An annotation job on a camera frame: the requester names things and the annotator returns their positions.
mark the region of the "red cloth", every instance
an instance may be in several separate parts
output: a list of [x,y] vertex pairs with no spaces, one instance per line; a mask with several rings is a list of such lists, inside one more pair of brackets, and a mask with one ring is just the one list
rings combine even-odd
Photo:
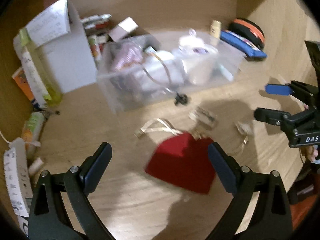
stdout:
[[145,171],[178,187],[208,194],[215,171],[208,158],[211,138],[195,140],[190,133],[169,138],[155,150]]

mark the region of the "metal screw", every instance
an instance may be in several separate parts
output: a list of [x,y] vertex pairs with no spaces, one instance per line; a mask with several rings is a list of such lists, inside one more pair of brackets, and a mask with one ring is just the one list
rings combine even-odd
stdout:
[[272,175],[275,177],[279,177],[280,173],[278,171],[272,171]]
[[70,168],[70,171],[72,172],[72,173],[75,173],[75,172],[77,172],[79,170],[79,167],[78,166],[72,166],[71,168]]
[[248,173],[250,171],[249,167],[247,166],[242,166],[241,167],[241,171],[245,172],[245,173]]
[[41,172],[41,177],[45,177],[47,175],[48,175],[48,171],[47,170]]

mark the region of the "clear plastic bin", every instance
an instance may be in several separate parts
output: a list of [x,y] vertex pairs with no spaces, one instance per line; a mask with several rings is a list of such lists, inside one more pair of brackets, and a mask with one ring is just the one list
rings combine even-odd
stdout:
[[[244,54],[229,44],[216,40],[217,53],[185,56],[179,54],[179,38],[187,32],[168,31],[153,33],[109,42],[105,45],[99,64],[97,82],[105,95],[110,109],[116,113],[172,99],[176,93],[190,94],[195,91],[218,87],[232,82],[238,72]],[[197,37],[210,44],[209,34],[197,32]],[[164,60],[170,79],[158,60],[148,60],[143,65],[133,65],[111,72],[112,62],[126,42],[134,42],[141,48],[152,46],[155,50],[171,52],[175,57]]]

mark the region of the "red object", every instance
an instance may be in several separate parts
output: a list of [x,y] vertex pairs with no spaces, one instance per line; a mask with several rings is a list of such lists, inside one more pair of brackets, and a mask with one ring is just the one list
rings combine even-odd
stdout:
[[211,138],[195,140],[190,133],[169,138],[155,150],[145,171],[196,193],[208,194],[215,176],[208,158]]

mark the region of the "clear plastic package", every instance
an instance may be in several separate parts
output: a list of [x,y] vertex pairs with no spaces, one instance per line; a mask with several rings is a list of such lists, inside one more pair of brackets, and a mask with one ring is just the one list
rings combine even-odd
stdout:
[[[232,82],[244,54],[212,36],[197,32],[203,42],[181,46],[188,32],[167,31],[109,42],[103,49],[97,82],[110,109],[116,113]],[[124,44],[146,50],[141,64],[113,72],[111,66]]]

